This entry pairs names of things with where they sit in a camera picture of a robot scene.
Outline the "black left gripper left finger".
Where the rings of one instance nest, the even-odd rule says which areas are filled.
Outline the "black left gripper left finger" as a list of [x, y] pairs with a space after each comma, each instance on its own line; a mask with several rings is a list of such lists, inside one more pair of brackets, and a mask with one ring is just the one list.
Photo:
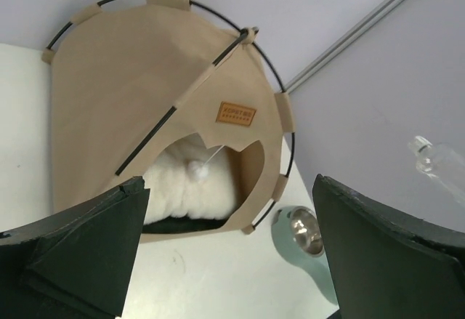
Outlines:
[[133, 177], [1, 232], [1, 317], [121, 316], [148, 198], [143, 178]]

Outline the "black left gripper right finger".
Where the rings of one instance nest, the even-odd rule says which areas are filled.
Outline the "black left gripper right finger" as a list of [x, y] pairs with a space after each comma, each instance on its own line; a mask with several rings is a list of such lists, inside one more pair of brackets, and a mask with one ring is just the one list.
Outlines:
[[312, 199], [339, 308], [334, 318], [463, 318], [464, 233], [319, 174]]

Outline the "steel pet bowl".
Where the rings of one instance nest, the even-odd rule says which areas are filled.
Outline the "steel pet bowl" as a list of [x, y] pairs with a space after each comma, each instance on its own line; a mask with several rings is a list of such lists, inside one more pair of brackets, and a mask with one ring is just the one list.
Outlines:
[[299, 206], [291, 212], [291, 230], [299, 248], [313, 257], [324, 252], [323, 239], [317, 218], [311, 210]]

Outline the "clear plastic bottle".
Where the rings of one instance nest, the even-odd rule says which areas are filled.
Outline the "clear plastic bottle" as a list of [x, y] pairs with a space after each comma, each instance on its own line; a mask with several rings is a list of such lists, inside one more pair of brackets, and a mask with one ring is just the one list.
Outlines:
[[416, 169], [450, 193], [464, 207], [464, 157], [445, 143], [432, 144], [415, 136], [408, 148], [416, 157]]

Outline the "cream white pillow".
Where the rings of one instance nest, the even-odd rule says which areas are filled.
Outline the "cream white pillow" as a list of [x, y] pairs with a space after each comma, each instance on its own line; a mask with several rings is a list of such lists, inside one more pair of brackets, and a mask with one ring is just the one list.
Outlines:
[[[191, 180], [187, 163], [192, 160], [209, 165], [203, 181]], [[207, 148], [198, 134], [191, 134], [163, 150], [142, 175], [150, 190], [145, 225], [167, 217], [226, 219], [240, 203], [238, 180], [228, 149]]]

